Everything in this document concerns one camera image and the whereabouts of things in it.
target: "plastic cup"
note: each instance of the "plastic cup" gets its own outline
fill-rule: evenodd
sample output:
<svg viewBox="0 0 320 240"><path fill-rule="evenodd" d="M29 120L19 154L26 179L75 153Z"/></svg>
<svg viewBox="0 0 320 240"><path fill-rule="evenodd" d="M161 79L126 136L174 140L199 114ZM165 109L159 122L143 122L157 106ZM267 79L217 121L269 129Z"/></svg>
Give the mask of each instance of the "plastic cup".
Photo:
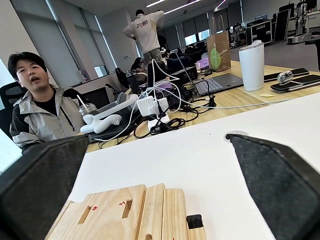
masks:
<svg viewBox="0 0 320 240"><path fill-rule="evenodd" d="M85 115L88 115L92 111L97 110L97 107L92 103L87 103L84 105L81 105L79 107L79 113L81 113L82 117Z"/></svg>

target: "black foam pad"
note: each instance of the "black foam pad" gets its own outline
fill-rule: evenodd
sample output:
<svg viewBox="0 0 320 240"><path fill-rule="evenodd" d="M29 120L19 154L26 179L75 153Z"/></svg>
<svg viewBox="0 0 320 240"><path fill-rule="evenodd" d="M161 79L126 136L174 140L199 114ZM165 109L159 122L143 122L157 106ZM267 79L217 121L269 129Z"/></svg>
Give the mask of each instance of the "black foam pad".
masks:
<svg viewBox="0 0 320 240"><path fill-rule="evenodd" d="M229 134L248 190L277 240L320 239L320 175L288 146Z"/></svg>
<svg viewBox="0 0 320 240"><path fill-rule="evenodd" d="M11 239L43 240L71 193L88 144L88 136L37 144L0 175L0 231Z"/></svg>

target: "straw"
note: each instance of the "straw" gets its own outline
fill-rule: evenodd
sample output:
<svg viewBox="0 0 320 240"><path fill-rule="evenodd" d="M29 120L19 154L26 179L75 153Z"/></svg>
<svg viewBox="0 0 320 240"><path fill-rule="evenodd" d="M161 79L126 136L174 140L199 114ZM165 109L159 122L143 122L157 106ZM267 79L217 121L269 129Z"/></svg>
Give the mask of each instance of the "straw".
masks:
<svg viewBox="0 0 320 240"><path fill-rule="evenodd" d="M82 105L84 106L85 109L88 109L87 106L85 105L84 101L82 101L82 99L80 98L79 95L77 95L78 99L80 100L80 102L82 103Z"/></svg>

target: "white tumbler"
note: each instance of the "white tumbler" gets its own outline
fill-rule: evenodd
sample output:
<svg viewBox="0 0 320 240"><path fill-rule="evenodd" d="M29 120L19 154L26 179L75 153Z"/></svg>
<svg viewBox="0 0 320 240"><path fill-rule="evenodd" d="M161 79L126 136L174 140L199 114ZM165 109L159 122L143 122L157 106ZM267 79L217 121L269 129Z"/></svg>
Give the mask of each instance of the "white tumbler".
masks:
<svg viewBox="0 0 320 240"><path fill-rule="evenodd" d="M261 41L239 50L244 90L256 91L264 87L265 46Z"/></svg>

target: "man's mouth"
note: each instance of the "man's mouth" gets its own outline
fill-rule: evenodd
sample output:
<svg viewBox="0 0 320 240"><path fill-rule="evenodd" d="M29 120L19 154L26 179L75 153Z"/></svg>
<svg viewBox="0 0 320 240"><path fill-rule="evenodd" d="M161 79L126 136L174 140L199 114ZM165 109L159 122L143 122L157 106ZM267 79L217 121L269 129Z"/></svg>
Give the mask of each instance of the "man's mouth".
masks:
<svg viewBox="0 0 320 240"><path fill-rule="evenodd" d="M31 82L36 82L36 81L38 81L38 80L40 80L40 78L37 77L37 76L33 76L33 77L31 78Z"/></svg>

